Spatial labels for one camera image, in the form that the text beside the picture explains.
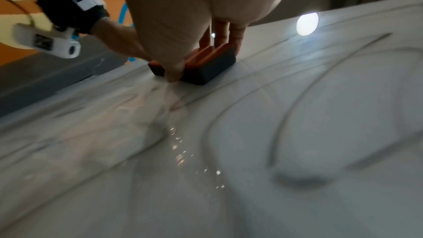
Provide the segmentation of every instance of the bright white light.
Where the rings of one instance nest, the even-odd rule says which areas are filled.
[[[297,33],[301,36],[308,36],[313,33],[319,25],[319,15],[309,13],[302,15],[297,22]]]

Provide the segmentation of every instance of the marble table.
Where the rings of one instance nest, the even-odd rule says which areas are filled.
[[[205,86],[123,66],[0,122],[0,237],[423,235],[423,0],[251,27]]]

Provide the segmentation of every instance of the cable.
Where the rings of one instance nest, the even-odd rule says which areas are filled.
[[[28,16],[28,19],[30,20],[30,24],[32,27],[35,27],[35,20],[34,17],[30,14],[29,11],[27,11],[24,7],[22,7],[21,5],[19,5],[18,3],[16,3],[13,0],[6,0],[7,2],[12,3],[13,5],[15,5],[16,7],[18,7],[18,9],[20,9],[23,13],[25,13]]]

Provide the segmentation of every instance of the hand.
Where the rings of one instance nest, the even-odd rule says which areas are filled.
[[[184,57],[215,20],[215,46],[239,52],[249,23],[267,15],[280,0],[126,0],[143,48],[166,70],[168,81],[183,75]]]
[[[133,27],[122,25],[110,18],[102,18],[94,24],[91,33],[120,55],[151,61]]]

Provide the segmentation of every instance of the black wristband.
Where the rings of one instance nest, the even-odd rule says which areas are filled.
[[[37,0],[37,4],[54,25],[79,33],[90,33],[99,19],[109,17],[102,0]]]

